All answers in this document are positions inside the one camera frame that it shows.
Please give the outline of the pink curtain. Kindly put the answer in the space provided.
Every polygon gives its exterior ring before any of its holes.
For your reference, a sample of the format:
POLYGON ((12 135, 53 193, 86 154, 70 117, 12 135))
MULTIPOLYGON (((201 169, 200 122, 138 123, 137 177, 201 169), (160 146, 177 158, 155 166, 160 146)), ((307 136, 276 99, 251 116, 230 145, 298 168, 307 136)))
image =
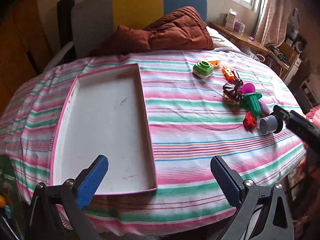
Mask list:
POLYGON ((266 0, 259 18, 255 39, 265 47, 280 46, 286 35, 291 0, 266 0))

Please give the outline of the striped bed cover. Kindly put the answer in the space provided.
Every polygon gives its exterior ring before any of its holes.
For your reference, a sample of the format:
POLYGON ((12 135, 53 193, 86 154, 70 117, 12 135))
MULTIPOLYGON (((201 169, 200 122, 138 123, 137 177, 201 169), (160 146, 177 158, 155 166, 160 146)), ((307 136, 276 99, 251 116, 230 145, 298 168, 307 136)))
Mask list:
POLYGON ((29 202, 36 184, 49 182, 54 133, 74 79, 123 64, 140 68, 158 189, 93 199, 86 213, 98 231, 167 235, 231 216, 234 209, 210 171, 215 155, 256 184, 284 178, 305 155, 302 141, 288 129, 265 136, 246 131, 245 106, 226 105, 222 99, 223 73, 215 70, 205 80, 193 75, 194 64, 207 59, 236 70, 268 107, 300 111, 270 68, 233 51, 156 51, 63 64, 23 84, 1 117, 1 155, 11 161, 22 198, 29 202))

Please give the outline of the white carton box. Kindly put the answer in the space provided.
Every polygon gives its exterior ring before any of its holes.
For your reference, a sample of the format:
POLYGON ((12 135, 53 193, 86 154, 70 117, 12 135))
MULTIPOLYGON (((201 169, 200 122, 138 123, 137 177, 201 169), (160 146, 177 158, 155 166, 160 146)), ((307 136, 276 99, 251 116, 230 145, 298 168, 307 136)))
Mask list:
POLYGON ((236 22, 237 12, 233 9, 230 9, 226 15, 225 28, 228 30, 233 30, 236 22))

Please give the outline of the green plastic holder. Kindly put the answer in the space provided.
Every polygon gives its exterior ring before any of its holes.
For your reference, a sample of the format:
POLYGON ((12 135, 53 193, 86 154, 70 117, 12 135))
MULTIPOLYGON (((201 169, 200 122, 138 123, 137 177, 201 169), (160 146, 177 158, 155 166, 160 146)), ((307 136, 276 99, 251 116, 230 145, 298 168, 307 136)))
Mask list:
POLYGON ((262 98, 262 94, 259 92, 246 93, 242 100, 248 105, 249 111, 255 117, 258 117, 261 113, 261 107, 259 105, 259 99, 262 98))

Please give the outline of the red toy block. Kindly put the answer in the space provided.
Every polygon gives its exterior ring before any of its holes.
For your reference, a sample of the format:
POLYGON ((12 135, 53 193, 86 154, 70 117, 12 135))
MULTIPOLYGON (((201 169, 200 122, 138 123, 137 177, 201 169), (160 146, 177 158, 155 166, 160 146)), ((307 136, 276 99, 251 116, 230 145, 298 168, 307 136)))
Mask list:
POLYGON ((254 116, 251 111, 248 111, 242 123, 245 130, 251 131, 257 125, 257 117, 254 116))

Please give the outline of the red cylindrical toy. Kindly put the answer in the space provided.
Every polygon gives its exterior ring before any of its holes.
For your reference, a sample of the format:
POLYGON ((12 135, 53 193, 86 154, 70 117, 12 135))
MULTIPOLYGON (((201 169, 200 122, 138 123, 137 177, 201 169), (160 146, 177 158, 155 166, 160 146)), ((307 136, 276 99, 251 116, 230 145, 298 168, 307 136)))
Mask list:
POLYGON ((233 83, 237 86, 242 86, 244 83, 236 70, 233 70, 233 75, 234 75, 233 83))

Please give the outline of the green plug-in device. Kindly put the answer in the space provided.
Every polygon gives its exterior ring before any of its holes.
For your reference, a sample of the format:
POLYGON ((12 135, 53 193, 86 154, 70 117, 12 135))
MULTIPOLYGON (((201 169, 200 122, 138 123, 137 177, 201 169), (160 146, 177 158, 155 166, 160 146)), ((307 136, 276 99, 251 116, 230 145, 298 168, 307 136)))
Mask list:
POLYGON ((206 79, 208 78, 212 72, 213 72, 213 65, 207 61, 201 61, 193 66, 193 73, 201 78, 201 79, 206 79))

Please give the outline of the dark brown flower ornament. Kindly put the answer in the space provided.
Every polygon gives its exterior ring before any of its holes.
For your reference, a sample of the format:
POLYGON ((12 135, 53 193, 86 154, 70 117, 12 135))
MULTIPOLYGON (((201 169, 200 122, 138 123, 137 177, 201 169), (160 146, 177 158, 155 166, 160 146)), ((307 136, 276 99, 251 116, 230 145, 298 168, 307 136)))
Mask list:
POLYGON ((232 103, 239 104, 240 101, 244 98, 244 95, 240 91, 239 85, 234 85, 230 83, 226 83, 223 85, 223 99, 232 103))

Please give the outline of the magenta plastic cone toy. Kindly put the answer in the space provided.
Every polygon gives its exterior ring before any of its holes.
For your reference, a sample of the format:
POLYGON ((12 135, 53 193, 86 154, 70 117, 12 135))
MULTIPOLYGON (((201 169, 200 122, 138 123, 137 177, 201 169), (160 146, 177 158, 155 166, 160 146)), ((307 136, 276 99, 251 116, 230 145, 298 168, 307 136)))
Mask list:
POLYGON ((255 86, 252 83, 246 83, 243 86, 241 86, 240 92, 242 92, 242 94, 254 93, 255 86))

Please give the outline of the pink rimmed white tray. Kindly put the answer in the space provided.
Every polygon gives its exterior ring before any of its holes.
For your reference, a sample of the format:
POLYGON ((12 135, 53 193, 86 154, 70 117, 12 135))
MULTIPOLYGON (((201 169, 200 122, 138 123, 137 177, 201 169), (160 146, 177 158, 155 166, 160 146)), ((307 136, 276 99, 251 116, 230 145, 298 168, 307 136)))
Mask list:
POLYGON ((108 159, 98 195, 157 189, 155 161, 139 66, 126 64, 78 76, 56 127, 50 184, 60 185, 108 159))

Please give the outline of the purple small box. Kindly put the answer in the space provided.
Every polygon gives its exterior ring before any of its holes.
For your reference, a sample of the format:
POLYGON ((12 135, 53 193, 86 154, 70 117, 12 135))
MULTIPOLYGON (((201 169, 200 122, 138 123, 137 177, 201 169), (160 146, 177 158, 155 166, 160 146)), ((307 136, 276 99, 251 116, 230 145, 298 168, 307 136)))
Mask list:
POLYGON ((235 20, 233 30, 237 33, 244 33, 245 24, 240 22, 239 20, 235 20))

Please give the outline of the purple egg-shaped case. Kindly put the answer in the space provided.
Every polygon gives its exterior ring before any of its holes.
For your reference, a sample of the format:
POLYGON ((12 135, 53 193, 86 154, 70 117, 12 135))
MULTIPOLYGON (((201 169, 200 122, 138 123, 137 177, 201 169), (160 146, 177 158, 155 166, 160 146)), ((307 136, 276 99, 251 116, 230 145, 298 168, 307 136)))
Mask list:
POLYGON ((261 115, 263 117, 269 116, 271 114, 271 112, 270 112, 268 106, 263 102, 263 100, 259 99, 258 103, 259 103, 259 106, 261 109, 261 115))

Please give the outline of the grey yellow blue headboard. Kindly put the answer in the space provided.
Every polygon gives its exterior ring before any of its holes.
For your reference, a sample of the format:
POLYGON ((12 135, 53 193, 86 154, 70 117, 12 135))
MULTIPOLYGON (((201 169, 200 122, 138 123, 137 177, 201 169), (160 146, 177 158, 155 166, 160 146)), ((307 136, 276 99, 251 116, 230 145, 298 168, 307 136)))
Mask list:
POLYGON ((190 6, 207 20, 207 0, 84 0, 71 10, 77 58, 86 57, 98 44, 124 25, 143 29, 162 16, 190 6))

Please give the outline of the orange linked cubes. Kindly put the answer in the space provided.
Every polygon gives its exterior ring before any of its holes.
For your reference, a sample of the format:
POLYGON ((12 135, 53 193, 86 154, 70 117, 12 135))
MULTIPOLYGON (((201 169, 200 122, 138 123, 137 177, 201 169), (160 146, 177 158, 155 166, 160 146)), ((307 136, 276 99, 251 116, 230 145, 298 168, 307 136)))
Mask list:
POLYGON ((226 78, 226 80, 229 82, 229 83, 233 83, 234 82, 234 73, 233 73, 233 70, 229 67, 226 67, 226 66, 223 66, 222 69, 221 69, 224 77, 226 78))

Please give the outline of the yellow orange plastic tool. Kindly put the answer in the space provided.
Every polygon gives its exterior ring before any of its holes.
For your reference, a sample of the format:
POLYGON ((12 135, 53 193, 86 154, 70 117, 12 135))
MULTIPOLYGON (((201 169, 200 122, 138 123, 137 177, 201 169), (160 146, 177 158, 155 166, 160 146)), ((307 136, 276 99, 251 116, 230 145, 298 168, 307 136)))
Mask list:
POLYGON ((220 66, 220 60, 215 61, 208 61, 213 67, 219 67, 220 66))

